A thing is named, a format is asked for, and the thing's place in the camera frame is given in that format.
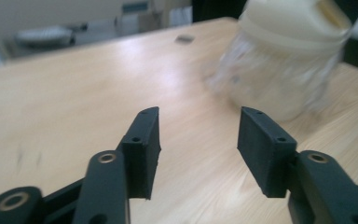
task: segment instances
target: white lid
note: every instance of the white lid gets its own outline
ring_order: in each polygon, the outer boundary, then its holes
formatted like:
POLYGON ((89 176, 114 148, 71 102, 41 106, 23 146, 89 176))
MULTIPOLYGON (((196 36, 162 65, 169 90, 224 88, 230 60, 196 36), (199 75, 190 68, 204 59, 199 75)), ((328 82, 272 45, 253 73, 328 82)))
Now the white lid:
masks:
POLYGON ((351 29, 331 0, 249 0, 239 24, 274 48, 303 54, 337 52, 351 29))

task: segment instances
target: wooden table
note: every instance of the wooden table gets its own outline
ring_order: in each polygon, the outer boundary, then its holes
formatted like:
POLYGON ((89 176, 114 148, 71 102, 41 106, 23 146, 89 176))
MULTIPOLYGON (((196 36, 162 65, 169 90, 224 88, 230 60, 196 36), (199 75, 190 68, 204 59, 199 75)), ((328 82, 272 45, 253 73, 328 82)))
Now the wooden table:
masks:
MULTIPOLYGON (((0 193, 47 195, 78 180, 92 155, 158 105, 152 200, 131 200, 132 223, 289 223, 287 200, 265 198, 236 149, 240 110, 202 80, 237 31, 235 21, 208 21, 0 67, 0 193)), ((282 126, 298 150, 330 154, 358 184, 358 69, 341 64, 329 94, 322 113, 282 126)))

